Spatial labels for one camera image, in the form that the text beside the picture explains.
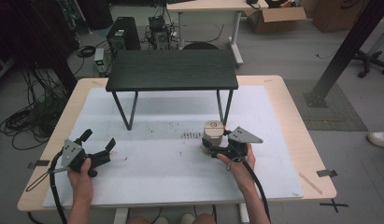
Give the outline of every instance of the shoe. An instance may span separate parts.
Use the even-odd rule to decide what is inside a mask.
[[[158,217],[154,224],[169,224],[169,222],[166,217]]]
[[[384,147],[384,133],[369,133],[367,139],[378,147]]]
[[[190,213],[187,213],[183,215],[182,219],[180,220],[180,224],[192,224],[194,220],[195,216]]]

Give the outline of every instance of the computer tower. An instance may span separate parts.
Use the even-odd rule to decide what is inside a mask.
[[[107,33],[107,42],[112,49],[140,50],[134,17],[118,17]]]
[[[163,29],[161,32],[156,32],[153,34],[157,49],[170,49],[168,30]]]

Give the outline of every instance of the person's right hand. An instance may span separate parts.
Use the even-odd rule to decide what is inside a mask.
[[[255,182],[253,181],[252,176],[242,162],[231,161],[225,155],[220,153],[218,153],[217,157],[224,164],[230,166],[233,176],[235,177],[235,182],[242,192],[251,188],[255,189]],[[255,167],[255,156],[253,155],[252,145],[250,143],[248,143],[247,163],[253,170]]]
[[[73,190],[73,203],[84,203],[90,205],[93,196],[92,179],[88,172],[92,160],[87,158],[81,165],[80,173],[68,170],[68,178]]]

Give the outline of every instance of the table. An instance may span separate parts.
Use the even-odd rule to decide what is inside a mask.
[[[279,76],[238,76],[240,85],[263,85],[271,101],[283,138],[292,157],[294,168],[299,175],[305,196],[302,200],[332,199],[336,195],[329,176],[319,177],[317,171],[324,170],[320,155],[312,142],[297,108]],[[87,94],[91,88],[104,88],[107,78],[84,78],[78,82],[66,108],[49,140],[41,160],[52,160],[61,150],[64,139],[73,129]],[[37,166],[27,186],[47,171],[48,167]],[[19,200],[21,211],[50,210],[42,206],[50,183],[45,179],[34,190],[24,192]]]
[[[264,0],[258,1],[258,4],[261,8],[268,8],[267,3]],[[246,0],[194,0],[191,2],[176,3],[167,5],[168,11],[173,11],[178,13],[178,34],[179,34],[179,48],[183,48],[182,40],[182,14],[183,12],[188,11],[235,11],[235,21],[233,34],[229,37],[230,47],[235,56],[235,61],[237,65],[242,65],[244,62],[242,60],[240,51],[237,46],[237,34],[238,26],[241,19],[241,12],[244,10],[251,10],[252,7],[246,3]]]
[[[112,92],[128,130],[132,129],[139,91],[217,91],[220,120],[226,124],[233,90],[238,89],[230,54],[226,49],[119,51],[106,88]],[[220,90],[229,91],[224,117]],[[135,92],[129,122],[122,110],[118,91]]]

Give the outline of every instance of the table leg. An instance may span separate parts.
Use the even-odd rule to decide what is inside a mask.
[[[237,11],[235,13],[235,25],[233,27],[233,35],[229,37],[230,47],[232,48],[233,55],[235,56],[235,62],[237,65],[244,64],[244,61],[241,58],[240,51],[237,46],[237,35],[238,35],[238,27],[241,19],[241,11]]]
[[[184,46],[184,40],[182,39],[182,14],[183,12],[178,12],[178,34],[179,34],[179,43],[178,43],[178,48],[183,49]]]
[[[128,208],[117,208],[113,224],[125,224],[128,216]]]
[[[229,91],[229,96],[227,98],[226,111],[224,112],[224,118],[223,118],[223,112],[221,109],[221,101],[220,101],[220,91],[217,90],[217,99],[218,99],[220,121],[223,123],[223,125],[226,125],[226,123],[227,123],[227,118],[229,116],[230,104],[232,103],[232,98],[233,98],[233,91]]]
[[[122,111],[121,104],[119,101],[119,97],[117,96],[116,92],[112,92],[113,98],[115,99],[116,105],[120,111],[122,120],[124,121],[125,127],[127,127],[127,130],[131,131],[133,127],[133,121],[134,121],[134,114],[135,114],[135,108],[136,108],[136,101],[138,99],[138,92],[135,92],[134,102],[133,102],[133,109],[131,111],[131,117],[130,117],[130,123],[128,123],[127,118],[125,117],[124,111]]]
[[[240,203],[238,206],[240,209],[241,224],[249,223],[247,205],[244,203]]]

